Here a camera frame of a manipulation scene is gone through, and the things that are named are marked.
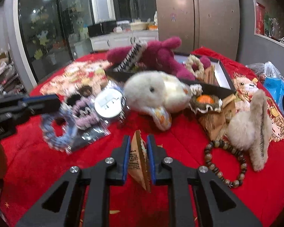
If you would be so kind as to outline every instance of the blue scrunchie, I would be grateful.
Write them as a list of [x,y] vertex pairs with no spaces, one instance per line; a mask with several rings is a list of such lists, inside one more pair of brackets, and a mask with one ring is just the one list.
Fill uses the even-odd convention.
[[[61,105],[60,109],[56,113],[43,114],[40,128],[43,131],[43,138],[48,143],[50,148],[56,150],[65,151],[67,146],[73,141],[76,135],[77,127],[70,108],[65,108]],[[65,133],[62,136],[56,136],[52,122],[56,118],[63,117],[66,121]]]

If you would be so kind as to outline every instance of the pink stuffed animal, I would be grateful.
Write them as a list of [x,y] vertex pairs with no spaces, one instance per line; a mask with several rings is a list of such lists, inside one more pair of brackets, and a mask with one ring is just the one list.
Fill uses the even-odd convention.
[[[172,37],[163,42],[150,41],[142,54],[141,61],[151,70],[164,71],[180,79],[195,80],[195,76],[183,64],[174,59],[172,49],[181,45],[179,37]],[[107,53],[107,60],[120,63],[128,54],[132,46],[114,48]]]

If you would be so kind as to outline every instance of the red box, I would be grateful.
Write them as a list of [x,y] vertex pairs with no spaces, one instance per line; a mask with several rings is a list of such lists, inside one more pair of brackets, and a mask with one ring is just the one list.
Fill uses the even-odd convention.
[[265,7],[256,2],[256,33],[264,35],[264,15]]

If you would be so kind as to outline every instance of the white round object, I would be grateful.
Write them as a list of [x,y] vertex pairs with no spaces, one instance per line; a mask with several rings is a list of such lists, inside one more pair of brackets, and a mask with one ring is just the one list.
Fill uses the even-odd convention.
[[95,99],[95,110],[104,118],[113,118],[122,111],[122,94],[115,89],[105,89]]

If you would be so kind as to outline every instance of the scrunchie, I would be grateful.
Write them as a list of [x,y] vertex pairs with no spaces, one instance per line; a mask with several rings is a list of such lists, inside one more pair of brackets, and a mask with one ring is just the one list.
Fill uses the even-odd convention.
[[82,97],[73,106],[73,117],[77,127],[81,130],[91,127],[100,120],[95,110],[89,107],[90,101],[89,98]]
[[[60,117],[63,117],[66,121],[65,133],[62,136],[56,136],[55,130],[52,127],[52,122]],[[43,114],[40,128],[43,132],[43,138],[48,143],[48,146],[60,151],[64,151],[72,142],[77,130],[72,110],[65,108],[64,105],[61,105],[59,111],[54,114]]]

